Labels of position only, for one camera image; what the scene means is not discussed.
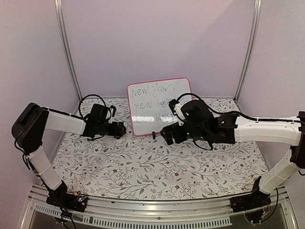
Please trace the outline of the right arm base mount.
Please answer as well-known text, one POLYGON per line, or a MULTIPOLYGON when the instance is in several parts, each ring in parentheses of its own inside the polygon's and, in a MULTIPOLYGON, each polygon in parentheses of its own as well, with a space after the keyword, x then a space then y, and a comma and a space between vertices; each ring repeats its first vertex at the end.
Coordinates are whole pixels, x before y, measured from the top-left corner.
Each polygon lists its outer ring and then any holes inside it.
POLYGON ((234 213, 263 207, 270 203, 270 194, 263 193, 260 190, 252 191, 247 195, 230 198, 230 207, 234 213))

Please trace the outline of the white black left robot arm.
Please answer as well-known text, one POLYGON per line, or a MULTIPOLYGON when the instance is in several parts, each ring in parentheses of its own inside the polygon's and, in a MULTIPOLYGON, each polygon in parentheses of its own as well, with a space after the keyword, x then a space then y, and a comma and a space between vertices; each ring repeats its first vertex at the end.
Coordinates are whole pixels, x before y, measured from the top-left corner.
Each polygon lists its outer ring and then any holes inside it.
POLYGON ((115 106, 106 107, 94 104, 87 115, 79 116, 40 107, 29 103, 11 128, 14 146, 22 152, 22 160, 28 169, 42 180, 45 187, 52 190, 52 199, 60 207, 67 207, 71 197, 61 188, 66 185, 57 175, 42 147, 42 138, 46 130, 71 133, 96 140, 102 136, 116 139, 126 134, 123 122, 113 121, 115 106))

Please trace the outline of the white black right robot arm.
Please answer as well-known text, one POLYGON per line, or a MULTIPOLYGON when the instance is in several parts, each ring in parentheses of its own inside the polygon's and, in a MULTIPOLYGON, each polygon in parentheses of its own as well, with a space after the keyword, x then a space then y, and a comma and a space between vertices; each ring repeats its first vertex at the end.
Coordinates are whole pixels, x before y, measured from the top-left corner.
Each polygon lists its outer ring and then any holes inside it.
POLYGON ((258 142, 287 145, 284 157, 267 173, 256 179, 252 194, 246 198, 250 208, 258 207, 280 184, 305 167, 305 114, 284 118, 250 117, 238 111, 217 112, 203 100, 182 105, 169 103, 178 122, 165 126, 161 135, 168 145, 186 140, 214 144, 258 142))

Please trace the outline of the pink framed whiteboard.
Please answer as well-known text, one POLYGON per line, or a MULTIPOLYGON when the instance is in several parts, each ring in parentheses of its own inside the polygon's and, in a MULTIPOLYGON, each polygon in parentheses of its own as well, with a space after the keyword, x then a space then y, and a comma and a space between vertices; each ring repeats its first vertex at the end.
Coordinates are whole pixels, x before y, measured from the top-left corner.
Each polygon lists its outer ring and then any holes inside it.
POLYGON ((159 133, 167 125, 179 121, 169 108, 169 102, 190 93, 187 78, 175 78, 127 86, 132 131, 135 136, 159 133))

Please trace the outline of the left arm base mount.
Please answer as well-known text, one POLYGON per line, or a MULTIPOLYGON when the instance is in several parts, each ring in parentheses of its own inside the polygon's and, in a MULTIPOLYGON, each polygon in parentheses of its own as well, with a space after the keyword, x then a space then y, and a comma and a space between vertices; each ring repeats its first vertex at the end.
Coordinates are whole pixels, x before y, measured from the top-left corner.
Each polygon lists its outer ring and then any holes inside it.
POLYGON ((79 191, 72 194, 63 192, 49 192, 46 203, 49 205, 73 210, 77 212, 84 212, 88 202, 88 195, 81 194, 79 191))

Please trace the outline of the red black whiteboard eraser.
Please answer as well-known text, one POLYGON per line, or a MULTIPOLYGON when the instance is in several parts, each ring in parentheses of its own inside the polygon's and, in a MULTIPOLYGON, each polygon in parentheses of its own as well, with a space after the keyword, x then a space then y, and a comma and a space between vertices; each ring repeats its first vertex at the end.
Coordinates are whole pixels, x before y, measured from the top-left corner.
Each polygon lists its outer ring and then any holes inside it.
POLYGON ((114 134, 114 137, 116 139, 120 139, 123 135, 126 134, 126 127, 125 126, 117 126, 115 128, 115 134, 114 134))

